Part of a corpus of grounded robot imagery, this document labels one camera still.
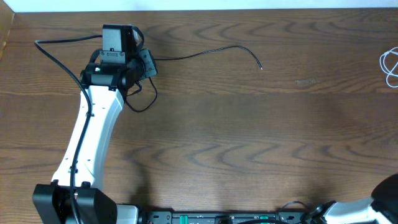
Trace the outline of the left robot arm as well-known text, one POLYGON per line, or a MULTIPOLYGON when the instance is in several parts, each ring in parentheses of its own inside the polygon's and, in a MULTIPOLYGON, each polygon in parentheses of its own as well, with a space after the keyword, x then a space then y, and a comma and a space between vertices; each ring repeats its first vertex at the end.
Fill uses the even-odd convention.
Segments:
POLYGON ((85 69, 72 75, 81 90, 75 127, 49 184, 35 186, 32 201, 43 223, 145 223, 135 205, 117 204, 103 193, 104 164, 116 120, 129 89, 157 74, 133 25, 105 24, 103 41, 85 69))

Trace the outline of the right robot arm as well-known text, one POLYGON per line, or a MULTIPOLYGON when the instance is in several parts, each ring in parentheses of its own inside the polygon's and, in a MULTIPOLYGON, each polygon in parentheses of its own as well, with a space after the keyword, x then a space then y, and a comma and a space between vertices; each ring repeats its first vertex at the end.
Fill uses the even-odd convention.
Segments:
POLYGON ((303 220, 310 224, 397 224, 397 174, 384 179, 368 198, 321 204, 303 220))

